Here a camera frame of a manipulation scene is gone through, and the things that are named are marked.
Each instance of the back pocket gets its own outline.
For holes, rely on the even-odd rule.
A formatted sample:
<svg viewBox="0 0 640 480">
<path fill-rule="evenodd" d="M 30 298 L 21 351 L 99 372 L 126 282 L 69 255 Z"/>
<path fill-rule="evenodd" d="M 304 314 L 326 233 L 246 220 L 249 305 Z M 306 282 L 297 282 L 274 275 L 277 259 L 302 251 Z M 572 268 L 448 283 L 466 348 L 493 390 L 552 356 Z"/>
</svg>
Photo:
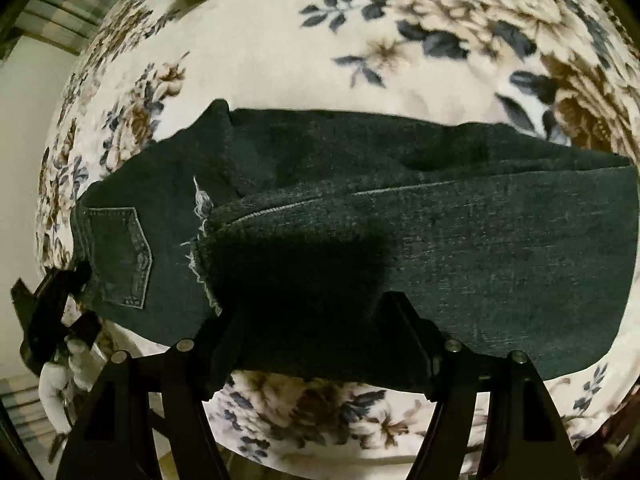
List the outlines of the back pocket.
<svg viewBox="0 0 640 480">
<path fill-rule="evenodd" d="M 143 308 L 151 272 L 151 248 L 133 207 L 83 212 L 89 260 L 105 301 Z"/>
</svg>

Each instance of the metal screw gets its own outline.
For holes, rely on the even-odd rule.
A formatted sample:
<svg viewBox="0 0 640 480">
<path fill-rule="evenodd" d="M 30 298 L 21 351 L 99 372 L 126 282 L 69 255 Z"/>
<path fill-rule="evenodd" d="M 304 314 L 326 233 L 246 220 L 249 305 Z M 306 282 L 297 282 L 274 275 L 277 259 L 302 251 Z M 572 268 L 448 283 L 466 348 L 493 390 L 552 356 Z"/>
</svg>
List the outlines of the metal screw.
<svg viewBox="0 0 640 480">
<path fill-rule="evenodd" d="M 444 348 L 447 352 L 456 353 L 462 350 L 462 344 L 455 339 L 447 339 L 444 343 Z"/>
<path fill-rule="evenodd" d="M 193 339 L 181 339 L 175 347 L 178 349 L 178 352 L 190 352 L 194 346 L 195 343 Z"/>
<path fill-rule="evenodd" d="M 116 363 L 117 365 L 123 363 L 127 360 L 127 353 L 123 350 L 118 350 L 114 355 L 111 356 L 111 362 Z"/>
<path fill-rule="evenodd" d="M 515 352 L 511 352 L 511 359 L 516 361 L 518 364 L 524 364 L 529 360 L 529 357 L 520 350 L 516 350 Z"/>
</svg>

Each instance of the checkered cloth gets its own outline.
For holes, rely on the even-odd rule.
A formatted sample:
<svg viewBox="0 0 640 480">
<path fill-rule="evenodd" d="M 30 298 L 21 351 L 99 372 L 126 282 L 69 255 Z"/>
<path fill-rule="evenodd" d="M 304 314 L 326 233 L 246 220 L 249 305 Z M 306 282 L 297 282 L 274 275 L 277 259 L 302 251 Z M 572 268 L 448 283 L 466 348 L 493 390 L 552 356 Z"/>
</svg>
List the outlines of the checkered cloth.
<svg viewBox="0 0 640 480">
<path fill-rule="evenodd" d="M 118 0 L 30 0 L 15 27 L 80 52 L 93 39 L 108 10 Z"/>
</svg>

